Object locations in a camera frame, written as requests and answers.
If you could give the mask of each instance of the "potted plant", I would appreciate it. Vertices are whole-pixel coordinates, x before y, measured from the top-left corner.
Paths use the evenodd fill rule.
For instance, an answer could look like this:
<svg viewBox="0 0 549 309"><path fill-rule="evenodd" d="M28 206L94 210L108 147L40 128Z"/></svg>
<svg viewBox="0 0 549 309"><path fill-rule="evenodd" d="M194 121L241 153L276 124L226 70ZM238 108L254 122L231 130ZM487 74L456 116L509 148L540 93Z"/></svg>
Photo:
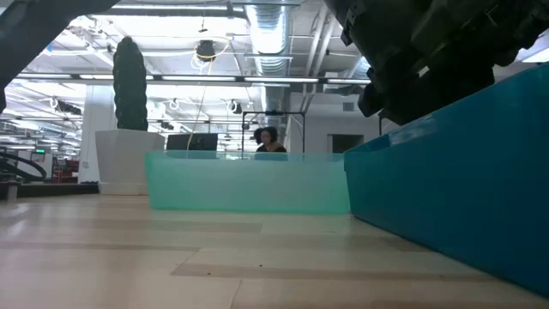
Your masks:
<svg viewBox="0 0 549 309"><path fill-rule="evenodd" d="M147 71L137 44L126 37L114 54L117 130L97 131L100 191L107 195L147 195L145 154L162 150L165 138L148 132Z"/></svg>

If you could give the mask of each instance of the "computer monitor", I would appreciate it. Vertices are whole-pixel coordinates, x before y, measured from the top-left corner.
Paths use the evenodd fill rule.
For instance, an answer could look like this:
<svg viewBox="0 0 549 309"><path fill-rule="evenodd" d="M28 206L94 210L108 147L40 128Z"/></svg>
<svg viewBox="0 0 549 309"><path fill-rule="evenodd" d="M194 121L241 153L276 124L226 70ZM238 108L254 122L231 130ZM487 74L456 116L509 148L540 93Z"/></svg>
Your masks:
<svg viewBox="0 0 549 309"><path fill-rule="evenodd" d="M35 162L35 163L44 163L45 154L33 152L33 153L31 153L31 161Z"/></svg>
<svg viewBox="0 0 549 309"><path fill-rule="evenodd" d="M187 150L190 134L171 135L168 137L166 150ZM218 135L214 133L193 134L189 150L217 151Z"/></svg>

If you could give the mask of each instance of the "ceiling light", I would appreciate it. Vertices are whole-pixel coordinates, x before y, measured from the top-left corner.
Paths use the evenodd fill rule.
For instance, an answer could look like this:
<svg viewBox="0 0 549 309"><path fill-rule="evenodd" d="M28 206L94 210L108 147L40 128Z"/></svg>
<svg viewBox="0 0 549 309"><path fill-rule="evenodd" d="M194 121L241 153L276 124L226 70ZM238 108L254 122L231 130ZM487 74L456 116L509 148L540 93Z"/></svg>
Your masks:
<svg viewBox="0 0 549 309"><path fill-rule="evenodd" d="M235 77L224 76L162 76L165 81L181 82L235 82Z"/></svg>
<svg viewBox="0 0 549 309"><path fill-rule="evenodd" d="M226 9L226 6L221 5L177 5L177 4L117 4L112 7L113 9L196 9L196 10L217 10Z"/></svg>
<svg viewBox="0 0 549 309"><path fill-rule="evenodd" d="M67 144L67 145L70 145L70 146L80 146L80 143L78 142L71 142L71 141L67 141L67 140L62 140L63 144Z"/></svg>
<svg viewBox="0 0 549 309"><path fill-rule="evenodd" d="M69 74L43 74L43 73L20 73L17 78L31 78L31 79L71 79Z"/></svg>
<svg viewBox="0 0 549 309"><path fill-rule="evenodd" d="M292 78L292 77L245 77L246 82L292 82L292 83L318 83L318 78Z"/></svg>
<svg viewBox="0 0 549 309"><path fill-rule="evenodd" d="M8 108L4 109L4 110L3 110L3 113L8 113L8 114L11 114L11 115L14 115L14 116L23 116L22 113L17 112L17 111L10 110L10 109L8 109Z"/></svg>
<svg viewBox="0 0 549 309"><path fill-rule="evenodd" d="M27 129L27 130L38 130L39 127L36 124L30 123L28 121L22 121L22 120L10 120L12 125L16 126L17 128L21 129Z"/></svg>
<svg viewBox="0 0 549 309"><path fill-rule="evenodd" d="M99 79L99 80L112 80L114 76L104 74L104 75L80 75L81 79Z"/></svg>
<svg viewBox="0 0 549 309"><path fill-rule="evenodd" d="M20 150L23 150L23 149L34 149L35 147L34 146L12 146L12 145L3 145L5 148L9 148L9 149L20 149Z"/></svg>
<svg viewBox="0 0 549 309"><path fill-rule="evenodd" d="M30 81L29 80L24 80L24 79L21 79L21 78L15 78L13 81L11 81L12 83L14 84L27 84L29 83Z"/></svg>
<svg viewBox="0 0 549 309"><path fill-rule="evenodd" d="M328 79L328 83L341 84L341 85L368 85L368 84L371 83L371 81L370 80L330 78L330 79Z"/></svg>
<svg viewBox="0 0 549 309"><path fill-rule="evenodd" d="M251 58L251 59L264 59L264 58L271 58L271 59L286 59L286 60L293 60L293 56L281 56L281 55L263 55L263 54L244 54L244 58Z"/></svg>

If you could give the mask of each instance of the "blue plastic container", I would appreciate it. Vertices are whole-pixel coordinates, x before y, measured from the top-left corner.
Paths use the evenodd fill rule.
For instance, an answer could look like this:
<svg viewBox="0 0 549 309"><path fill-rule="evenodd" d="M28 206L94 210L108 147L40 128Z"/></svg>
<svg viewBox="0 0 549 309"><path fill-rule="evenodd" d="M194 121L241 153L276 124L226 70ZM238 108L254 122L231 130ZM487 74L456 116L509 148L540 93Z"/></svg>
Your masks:
<svg viewBox="0 0 549 309"><path fill-rule="evenodd" d="M356 217L545 296L548 161L546 65L345 154Z"/></svg>
<svg viewBox="0 0 549 309"><path fill-rule="evenodd" d="M150 152L153 209L349 212L342 154Z"/></svg>

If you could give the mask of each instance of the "white planter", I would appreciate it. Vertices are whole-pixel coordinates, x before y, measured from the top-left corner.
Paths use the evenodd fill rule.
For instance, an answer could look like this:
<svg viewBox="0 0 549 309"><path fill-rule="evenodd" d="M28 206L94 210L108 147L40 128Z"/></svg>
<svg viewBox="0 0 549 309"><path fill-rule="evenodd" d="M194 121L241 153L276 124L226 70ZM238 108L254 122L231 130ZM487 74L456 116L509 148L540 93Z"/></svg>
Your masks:
<svg viewBox="0 0 549 309"><path fill-rule="evenodd" d="M147 195L145 154L163 150L165 138L137 130L95 132L100 192L105 195Z"/></svg>

